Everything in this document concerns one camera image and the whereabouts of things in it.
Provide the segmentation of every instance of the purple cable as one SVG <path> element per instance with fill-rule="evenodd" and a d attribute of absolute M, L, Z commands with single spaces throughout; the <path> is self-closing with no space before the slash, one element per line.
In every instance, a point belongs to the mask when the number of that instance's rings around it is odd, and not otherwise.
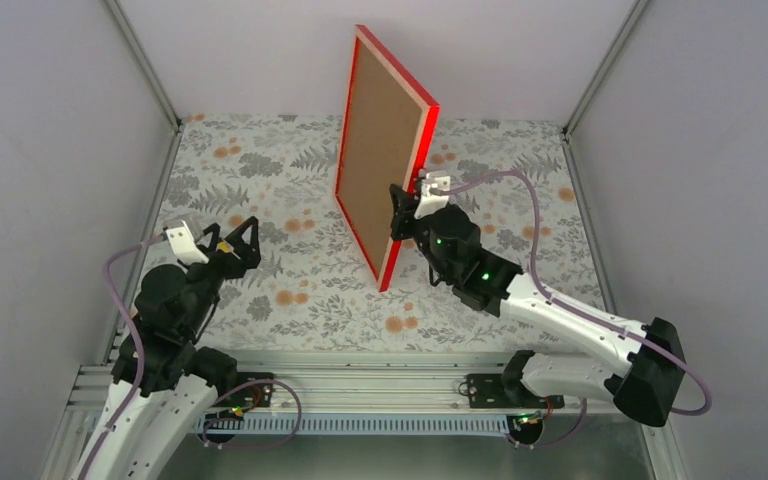
<path fill-rule="evenodd" d="M 531 181 L 528 180 L 528 177 L 520 170 L 491 172 L 491 173 L 488 173 L 487 175 L 482 176 L 481 178 L 478 178 L 472 183 L 461 185 L 457 188 L 452 188 L 446 191 L 434 189 L 432 193 L 437 195 L 440 195 L 440 194 L 457 195 L 458 193 L 463 193 L 463 192 L 466 192 L 467 190 L 471 190 L 482 183 L 489 182 L 491 180 L 495 180 L 501 177 L 517 177 L 520 180 L 522 180 L 523 183 L 525 183 L 526 188 L 528 188 L 528 193 L 531 195 L 531 203 L 534 205 L 534 209 L 533 209 L 534 210 L 534 231 L 539 232 L 540 231 L 540 205 L 537 203 L 537 191 L 534 189 L 534 185 L 531 184 Z M 684 373 L 689 375 L 690 378 L 692 378 L 693 381 L 695 381 L 696 384 L 699 385 L 699 388 L 702 389 L 702 394 L 705 396 L 705 402 L 701 407 L 695 410 L 686 410 L 683 408 L 673 407 L 672 409 L 673 413 L 677 413 L 679 415 L 698 416 L 708 412 L 708 410 L 711 409 L 711 403 L 712 403 L 711 390 L 708 387 L 708 384 L 706 384 L 705 381 L 702 380 L 702 377 L 698 373 L 696 373 L 693 369 L 691 369 L 684 361 L 682 361 L 681 359 L 673 355 L 671 352 L 668 352 L 666 349 L 662 348 L 661 346 L 655 344 L 654 342 L 647 340 L 645 337 L 641 337 L 640 335 L 637 335 L 634 332 L 626 332 L 625 329 L 620 328 L 612 324 L 611 322 L 602 320 L 601 318 L 591 315 L 585 311 L 582 311 L 581 309 L 578 309 L 573 305 L 570 305 L 564 302 L 561 299 L 552 298 L 552 293 L 549 292 L 548 289 L 546 289 L 546 286 L 540 282 L 540 278 L 537 276 L 537 239 L 538 238 L 539 238 L 538 235 L 535 233 L 534 238 L 531 241 L 531 252 L 529 253 L 529 258 L 528 258 L 528 270 L 529 270 L 528 273 L 531 275 L 531 279 L 534 281 L 534 284 L 536 285 L 537 290 L 540 292 L 540 294 L 543 295 L 546 298 L 546 300 L 550 302 L 554 302 L 556 305 L 572 313 L 573 315 L 577 315 L 585 320 L 595 323 L 596 325 L 607 328 L 608 330 L 614 333 L 617 333 L 619 335 L 625 335 L 632 340 L 640 342 L 642 345 L 645 345 L 648 348 L 658 352 L 661 356 L 663 356 L 667 360 L 674 363 L 680 369 L 684 370 Z"/>
<path fill-rule="evenodd" d="M 549 443 L 541 443 L 540 445 L 527 445 L 526 447 L 529 450 L 540 450 L 543 448 L 549 448 L 549 447 L 557 447 L 559 445 L 562 445 L 566 443 L 570 438 L 573 437 L 579 430 L 581 430 L 581 427 L 584 425 L 584 417 L 587 416 L 587 399 L 586 398 L 579 398 L 581 400 L 581 412 L 578 414 L 578 419 L 575 421 L 575 425 L 572 426 L 572 430 L 565 433 L 564 436 L 558 438 L 557 440 L 552 440 Z M 505 437 L 508 439 L 509 442 L 514 444 L 514 448 L 519 448 L 521 445 L 518 441 L 514 439 L 514 437 L 511 436 L 510 433 L 505 434 Z"/>
<path fill-rule="evenodd" d="M 122 412 L 125 411 L 125 408 L 127 408 L 128 404 L 131 403 L 131 399 L 134 398 L 134 396 L 137 394 L 137 391 L 140 389 L 140 382 L 142 382 L 143 373 L 145 372 L 145 348 L 143 348 L 143 340 L 140 338 L 140 333 L 137 331 L 137 326 L 131 319 L 131 314 L 128 312 L 128 307 L 125 306 L 125 301 L 122 300 L 119 292 L 116 291 L 116 284 L 113 281 L 113 275 L 110 273 L 110 267 L 113 265 L 113 263 L 116 262 L 116 260 L 119 260 L 125 255 L 137 252 L 143 247 L 154 245 L 155 243 L 158 243 L 162 240 L 163 236 L 160 235 L 151 237 L 148 240 L 114 253 L 110 258 L 107 259 L 106 262 L 104 262 L 104 268 L 102 269 L 104 272 L 104 286 L 107 287 L 107 293 L 110 294 L 110 298 L 113 300 L 116 308 L 119 309 L 119 314 L 125 320 L 125 324 L 128 325 L 128 331 L 131 334 L 131 338 L 134 339 L 134 348 L 137 351 L 137 373 L 134 377 L 134 382 L 131 385 L 131 389 L 128 390 L 128 394 L 125 395 L 125 398 L 122 400 L 122 403 L 119 404 L 119 407 L 113 411 L 113 415 L 110 416 L 110 420 L 104 424 L 104 431 L 101 432 L 101 434 L 98 436 L 98 439 L 96 440 L 95 444 L 93 444 L 89 454 L 87 454 L 87 460 L 81 467 L 80 473 L 78 473 L 78 480 L 84 480 L 86 478 L 87 473 L 90 470 L 90 466 L 92 466 L 93 460 L 95 460 L 96 455 L 98 455 L 99 450 L 101 450 L 102 444 L 104 444 L 104 440 L 107 438 L 108 432 L 110 432 L 110 429 L 116 425 L 116 421 L 119 420 L 119 417 L 122 416 Z"/>
<path fill-rule="evenodd" d="M 214 418 L 213 420 L 210 420 L 208 422 L 205 422 L 204 428 L 201 431 L 201 439 L 204 441 L 205 446 L 211 446 L 216 447 L 220 450 L 224 449 L 230 449 L 230 450 L 250 450 L 250 451 L 263 451 L 263 450 L 269 450 L 272 448 L 278 448 L 283 445 L 285 445 L 287 442 L 292 440 L 296 433 L 298 433 L 299 428 L 302 426 L 302 401 L 299 400 L 299 396 L 296 394 L 296 391 L 290 388 L 286 383 L 280 382 L 278 380 L 270 380 L 270 379 L 263 379 L 263 380 L 252 380 L 251 382 L 246 382 L 242 385 L 238 385 L 231 390 L 228 391 L 225 395 L 222 395 L 221 397 L 217 398 L 216 401 L 213 403 L 213 405 L 216 405 L 220 403 L 222 400 L 225 400 L 226 398 L 230 397 L 231 395 L 239 392 L 240 390 L 243 390 L 244 388 L 249 388 L 254 385 L 278 385 L 279 387 L 283 388 L 287 392 L 290 393 L 290 395 L 293 396 L 293 400 L 296 401 L 296 424 L 293 425 L 293 431 L 291 431 L 286 437 L 282 438 L 281 440 L 275 442 L 275 443 L 269 443 L 267 445 L 239 445 L 239 446 L 224 446 L 221 443 L 211 442 L 207 439 L 207 430 L 213 426 L 216 423 L 219 422 L 225 422 L 225 421 L 233 421 L 232 418 Z"/>

